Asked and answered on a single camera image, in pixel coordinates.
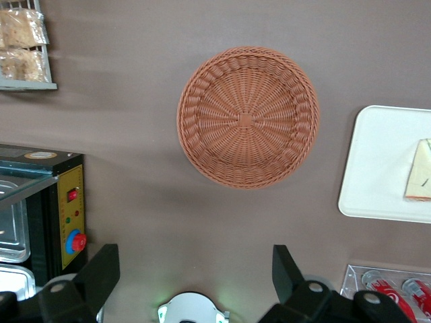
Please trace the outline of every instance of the red can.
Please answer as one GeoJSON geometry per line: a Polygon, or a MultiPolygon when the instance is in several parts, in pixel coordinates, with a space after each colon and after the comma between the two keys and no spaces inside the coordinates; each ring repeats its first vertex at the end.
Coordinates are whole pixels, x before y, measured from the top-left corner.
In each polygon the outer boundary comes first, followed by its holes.
{"type": "Polygon", "coordinates": [[[388,295],[413,323],[418,323],[410,305],[394,290],[391,284],[382,277],[379,271],[366,272],[364,276],[362,276],[362,283],[368,290],[378,291],[379,293],[388,295]]]}
{"type": "Polygon", "coordinates": [[[419,279],[409,279],[404,282],[402,290],[431,319],[431,289],[419,279]]]}

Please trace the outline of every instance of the plastic bottle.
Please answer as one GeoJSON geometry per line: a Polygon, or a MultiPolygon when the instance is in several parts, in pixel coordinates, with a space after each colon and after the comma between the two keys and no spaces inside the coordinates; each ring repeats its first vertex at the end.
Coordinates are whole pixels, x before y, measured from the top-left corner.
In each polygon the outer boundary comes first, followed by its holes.
{"type": "Polygon", "coordinates": [[[402,290],[431,319],[431,289],[420,279],[408,279],[404,282],[402,290]]]}

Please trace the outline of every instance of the yellow control panel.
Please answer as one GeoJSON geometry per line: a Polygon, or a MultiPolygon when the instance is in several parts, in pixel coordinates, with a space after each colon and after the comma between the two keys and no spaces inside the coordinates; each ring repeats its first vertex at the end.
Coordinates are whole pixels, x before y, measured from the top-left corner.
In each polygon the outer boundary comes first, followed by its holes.
{"type": "Polygon", "coordinates": [[[86,245],[82,165],[59,175],[61,260],[63,269],[86,245]]]}

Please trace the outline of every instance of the round white device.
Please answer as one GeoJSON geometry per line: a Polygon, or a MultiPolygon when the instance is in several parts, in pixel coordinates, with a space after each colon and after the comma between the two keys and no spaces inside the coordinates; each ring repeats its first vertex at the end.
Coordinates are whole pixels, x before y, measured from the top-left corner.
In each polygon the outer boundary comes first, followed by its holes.
{"type": "Polygon", "coordinates": [[[199,293],[181,293],[159,307],[160,323],[229,323],[229,312],[217,310],[214,303],[199,293]]]}

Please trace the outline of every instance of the clear plastic tray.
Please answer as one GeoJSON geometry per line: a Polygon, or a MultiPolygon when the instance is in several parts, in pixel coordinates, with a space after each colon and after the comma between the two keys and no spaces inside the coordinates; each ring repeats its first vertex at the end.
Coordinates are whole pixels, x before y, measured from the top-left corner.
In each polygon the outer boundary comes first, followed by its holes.
{"type": "Polygon", "coordinates": [[[348,265],[347,271],[345,273],[343,287],[341,288],[340,295],[353,299],[357,291],[365,290],[365,286],[362,284],[362,275],[367,271],[379,271],[382,276],[391,284],[391,286],[396,290],[410,305],[412,308],[416,320],[418,322],[430,323],[431,321],[427,319],[425,314],[422,313],[420,308],[412,301],[404,292],[401,290],[403,283],[410,278],[417,278],[423,281],[427,286],[431,286],[431,274],[425,273],[414,273],[410,271],[394,271],[390,269],[383,268],[372,268],[363,266],[353,266],[348,265]]]}
{"type": "Polygon", "coordinates": [[[2,264],[0,266],[0,291],[16,293],[18,301],[34,296],[36,286],[33,273],[24,267],[2,264]]]}
{"type": "MultiPolygon", "coordinates": [[[[0,180],[0,194],[15,190],[17,184],[0,180]]],[[[0,261],[23,262],[30,256],[26,201],[0,209],[0,261]]]]}

